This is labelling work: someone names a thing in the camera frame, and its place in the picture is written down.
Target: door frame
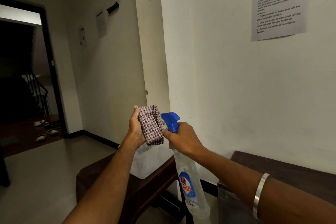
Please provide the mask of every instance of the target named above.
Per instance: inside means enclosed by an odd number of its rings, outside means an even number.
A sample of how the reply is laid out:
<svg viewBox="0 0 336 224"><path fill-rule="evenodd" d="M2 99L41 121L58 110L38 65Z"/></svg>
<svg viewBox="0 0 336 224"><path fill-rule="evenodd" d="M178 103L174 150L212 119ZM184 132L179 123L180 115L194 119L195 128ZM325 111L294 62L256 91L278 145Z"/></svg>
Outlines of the door frame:
<svg viewBox="0 0 336 224"><path fill-rule="evenodd" d="M40 14L40 18L42 22L44 44L47 50L50 77L51 77L52 86L54 88L58 116L59 116L59 121L61 123L62 136L63 138L68 138L69 133L67 131L67 126L65 124L65 116L64 116L64 110L63 110L61 92L60 92L56 67L54 65L55 63L54 63L53 48L51 47L47 16L46 16L46 11L44 7L42 5L41 6L31 5L28 3L23 3L23 2L15 1L15 0L0 0L0 4Z"/></svg>

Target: hand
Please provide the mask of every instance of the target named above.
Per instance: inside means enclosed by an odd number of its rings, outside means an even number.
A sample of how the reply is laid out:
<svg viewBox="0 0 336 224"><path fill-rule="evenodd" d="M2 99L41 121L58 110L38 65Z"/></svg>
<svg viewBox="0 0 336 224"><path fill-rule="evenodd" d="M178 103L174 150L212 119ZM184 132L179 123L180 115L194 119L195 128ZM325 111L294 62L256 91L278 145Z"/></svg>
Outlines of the hand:
<svg viewBox="0 0 336 224"><path fill-rule="evenodd" d="M169 145L172 144L176 150L188 157L204 149L193 127L186 122L179 123L177 134L165 130L163 135L168 139Z"/></svg>
<svg viewBox="0 0 336 224"><path fill-rule="evenodd" d="M132 145L139 148L145 142L144 134L142 133L141 125L138 120L139 116L139 107L134 106L134 111L131 118L129 119L129 128L126 137L124 138L123 144Z"/></svg>

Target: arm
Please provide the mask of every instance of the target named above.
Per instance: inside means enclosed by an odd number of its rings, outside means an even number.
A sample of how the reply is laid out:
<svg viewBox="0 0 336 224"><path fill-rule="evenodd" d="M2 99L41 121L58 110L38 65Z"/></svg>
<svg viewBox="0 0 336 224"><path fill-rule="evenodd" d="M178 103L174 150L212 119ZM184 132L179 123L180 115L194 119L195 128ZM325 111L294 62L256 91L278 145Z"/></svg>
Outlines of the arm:
<svg viewBox="0 0 336 224"><path fill-rule="evenodd" d="M177 134L164 131L164 136L175 149L211 171L253 208L263 174L207 150L187 123L180 124ZM336 223L336 206L271 177L263 187L258 213L266 223Z"/></svg>
<svg viewBox="0 0 336 224"><path fill-rule="evenodd" d="M117 224L126 195L136 149L145 142L134 107L128 133L115 156L63 224Z"/></svg>

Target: forearm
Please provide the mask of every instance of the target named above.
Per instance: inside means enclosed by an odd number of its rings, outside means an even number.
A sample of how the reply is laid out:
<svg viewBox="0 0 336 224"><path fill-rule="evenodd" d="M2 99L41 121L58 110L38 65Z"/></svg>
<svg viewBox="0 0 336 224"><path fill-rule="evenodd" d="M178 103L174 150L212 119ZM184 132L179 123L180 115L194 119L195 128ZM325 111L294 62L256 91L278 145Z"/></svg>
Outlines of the forearm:
<svg viewBox="0 0 336 224"><path fill-rule="evenodd" d="M211 171L250 209L263 174L237 164L205 148L191 156ZM336 223L336 207L269 177L258 207L266 223Z"/></svg>
<svg viewBox="0 0 336 224"><path fill-rule="evenodd" d="M65 219L73 223L118 223L137 147L124 140L112 161Z"/></svg>

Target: bottle label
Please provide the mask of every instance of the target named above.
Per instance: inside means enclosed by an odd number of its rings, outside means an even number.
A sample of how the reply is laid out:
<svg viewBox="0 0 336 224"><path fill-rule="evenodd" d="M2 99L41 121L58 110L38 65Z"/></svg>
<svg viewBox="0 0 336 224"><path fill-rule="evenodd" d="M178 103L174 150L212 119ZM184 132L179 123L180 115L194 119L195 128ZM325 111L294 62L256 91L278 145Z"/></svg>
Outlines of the bottle label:
<svg viewBox="0 0 336 224"><path fill-rule="evenodd" d="M198 208L198 201L196 198L196 193L191 183L190 177L186 172L181 172L179 175L183 193L185 196L185 201L194 208Z"/></svg>

